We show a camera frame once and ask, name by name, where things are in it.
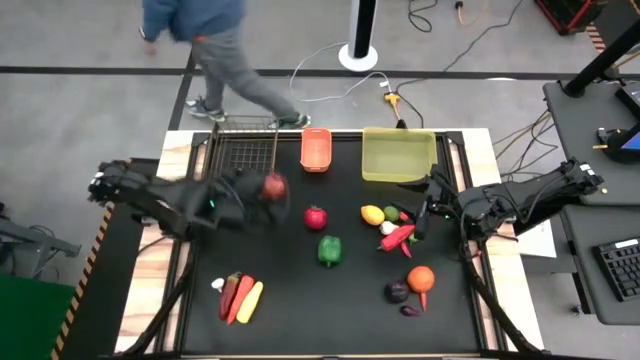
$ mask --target red bell pepper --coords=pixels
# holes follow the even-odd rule
[[[387,236],[385,236],[382,241],[380,241],[380,246],[378,249],[383,250],[385,252],[389,252],[400,244],[402,244],[407,238],[413,233],[415,230],[415,225],[403,225],[399,228],[393,230],[393,232]]]

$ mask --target white paper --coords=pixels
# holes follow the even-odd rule
[[[518,235],[518,246],[522,255],[555,258],[556,245],[553,242],[551,222],[547,220]]]

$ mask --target red pepper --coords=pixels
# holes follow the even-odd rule
[[[389,252],[400,244],[402,244],[415,230],[415,225],[404,225],[399,228],[393,230],[393,232],[387,236],[385,236],[382,241],[380,241],[380,246],[378,249],[384,250],[385,252]]]
[[[222,321],[226,321],[229,316],[229,310],[231,309],[233,298],[236,296],[240,276],[242,275],[239,272],[233,273],[224,282],[222,295],[220,295],[220,309],[218,310],[218,317]]]
[[[403,241],[402,244],[400,244],[400,249],[402,249],[402,252],[404,253],[404,255],[406,257],[411,259],[411,251],[409,250],[409,247],[407,246],[407,242],[406,241]]]

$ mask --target sneaker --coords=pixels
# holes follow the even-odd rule
[[[227,120],[227,113],[224,110],[208,110],[204,106],[204,99],[202,96],[198,96],[193,100],[187,100],[185,102],[187,112],[197,118],[209,117],[209,119],[217,122],[223,122]]]
[[[306,114],[298,113],[295,116],[278,119],[280,129],[304,129],[311,126],[311,117]],[[270,128],[275,129],[276,123],[270,125]]]

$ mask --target green bell pepper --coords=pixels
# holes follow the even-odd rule
[[[337,265],[342,260],[342,244],[340,238],[334,236],[325,236],[320,240],[318,245],[318,260],[326,264],[328,268],[331,265]]]

